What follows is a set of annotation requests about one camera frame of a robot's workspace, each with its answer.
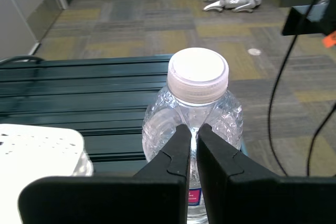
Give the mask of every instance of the gray carpet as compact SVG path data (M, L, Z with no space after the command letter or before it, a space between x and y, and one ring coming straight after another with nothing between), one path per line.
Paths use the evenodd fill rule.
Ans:
M281 28L288 9L264 0L252 14L203 12L202 0L73 0L37 56L49 60L173 54L205 47L229 63L229 89L243 104L249 156L281 174L267 140L267 108L291 37ZM312 133L336 100L336 53L322 35L303 35L292 53L274 107L276 150L290 175L304 175ZM257 48L261 55L247 50ZM336 116L318 138L312 174L336 174Z

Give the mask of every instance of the white bottle cap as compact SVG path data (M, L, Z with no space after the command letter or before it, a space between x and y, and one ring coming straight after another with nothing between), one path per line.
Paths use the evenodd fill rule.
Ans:
M187 48L169 61L167 84L182 101L209 103L225 93L228 74L229 66L220 54L205 48Z

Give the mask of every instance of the black table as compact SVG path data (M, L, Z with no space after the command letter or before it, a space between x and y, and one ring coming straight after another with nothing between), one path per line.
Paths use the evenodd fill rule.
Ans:
M79 131L97 175L145 164L146 107L165 85L171 55L17 62L0 67L0 123Z

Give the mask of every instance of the robot dog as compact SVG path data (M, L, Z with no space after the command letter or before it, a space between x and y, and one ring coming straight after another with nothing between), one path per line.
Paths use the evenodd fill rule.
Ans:
M217 10L222 12L224 9L232 9L234 12L249 12L261 4L262 0L204 0L205 2L216 1L204 7L203 10Z

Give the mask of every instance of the clear plastic bottle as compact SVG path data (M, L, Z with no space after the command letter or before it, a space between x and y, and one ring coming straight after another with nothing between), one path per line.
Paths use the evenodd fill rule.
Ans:
M218 53L187 48L169 62L167 86L147 108L142 145L149 162L180 124L191 133L188 224L206 223L207 216L196 162L196 135L203 123L236 148L240 148L243 114L238 100L227 90L228 64Z

